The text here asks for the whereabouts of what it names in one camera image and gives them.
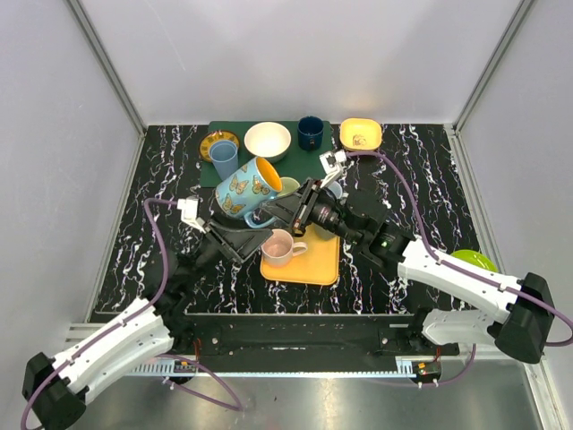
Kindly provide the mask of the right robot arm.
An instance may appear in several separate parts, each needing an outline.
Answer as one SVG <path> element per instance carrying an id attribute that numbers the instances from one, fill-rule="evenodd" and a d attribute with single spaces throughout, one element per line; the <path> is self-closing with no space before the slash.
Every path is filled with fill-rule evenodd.
<path id="1" fill-rule="evenodd" d="M 471 305 L 468 311 L 423 312 L 422 323 L 406 333 L 406 344 L 415 354 L 426 355 L 450 343 L 484 344 L 523 363 L 540 362 L 554 319 L 545 278 L 532 272 L 517 278 L 487 271 L 425 246 L 390 223 L 387 207 L 364 191 L 339 200 L 309 179 L 297 191 L 261 207 L 295 233 L 313 224 L 344 239 L 388 278 L 423 283 Z"/>

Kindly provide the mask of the pink mug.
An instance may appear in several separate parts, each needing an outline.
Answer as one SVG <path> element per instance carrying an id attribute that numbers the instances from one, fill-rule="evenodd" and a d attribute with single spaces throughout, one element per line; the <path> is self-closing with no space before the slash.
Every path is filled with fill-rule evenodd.
<path id="1" fill-rule="evenodd" d="M 283 267 L 308 250 L 305 242 L 296 242 L 284 229 L 273 229 L 271 237 L 262 245 L 262 260 L 271 267 Z"/>

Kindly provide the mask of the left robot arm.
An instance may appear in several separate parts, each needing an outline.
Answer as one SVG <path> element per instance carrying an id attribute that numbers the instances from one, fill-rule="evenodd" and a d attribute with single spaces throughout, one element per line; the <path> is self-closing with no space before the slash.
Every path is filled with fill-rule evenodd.
<path id="1" fill-rule="evenodd" d="M 245 262 L 271 236 L 268 228 L 228 228 L 216 221 L 205 229 L 189 254 L 162 247 L 144 295 L 112 321 L 66 351 L 53 357 L 38 353 L 28 361 L 22 428 L 35 414 L 43 429 L 67 429 L 100 391 L 135 367 L 169 352 L 193 350 L 194 329 L 184 319 L 192 282 L 221 259 Z"/>

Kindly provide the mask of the grey white-inside mug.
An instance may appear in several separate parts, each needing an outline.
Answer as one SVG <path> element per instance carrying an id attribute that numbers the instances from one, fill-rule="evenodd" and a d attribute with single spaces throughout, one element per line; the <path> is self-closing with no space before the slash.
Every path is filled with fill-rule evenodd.
<path id="1" fill-rule="evenodd" d="M 313 228 L 314 228 L 315 234 L 321 240 L 328 241 L 328 240 L 337 236 L 336 234 L 329 232 L 328 230 L 326 230 L 325 228 L 322 228 L 321 226 L 319 226 L 317 224 L 314 224 Z"/>

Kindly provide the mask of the blue butterfly mug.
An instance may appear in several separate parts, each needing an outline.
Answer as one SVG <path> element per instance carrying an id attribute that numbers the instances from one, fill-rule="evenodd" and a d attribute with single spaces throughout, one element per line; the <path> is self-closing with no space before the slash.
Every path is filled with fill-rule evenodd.
<path id="1" fill-rule="evenodd" d="M 249 228 L 267 228 L 275 220 L 262 223 L 253 219 L 264 203 L 278 197 L 283 190 L 277 170 L 265 158 L 254 157 L 215 188 L 215 198 L 222 212 L 232 219 L 243 219 Z"/>

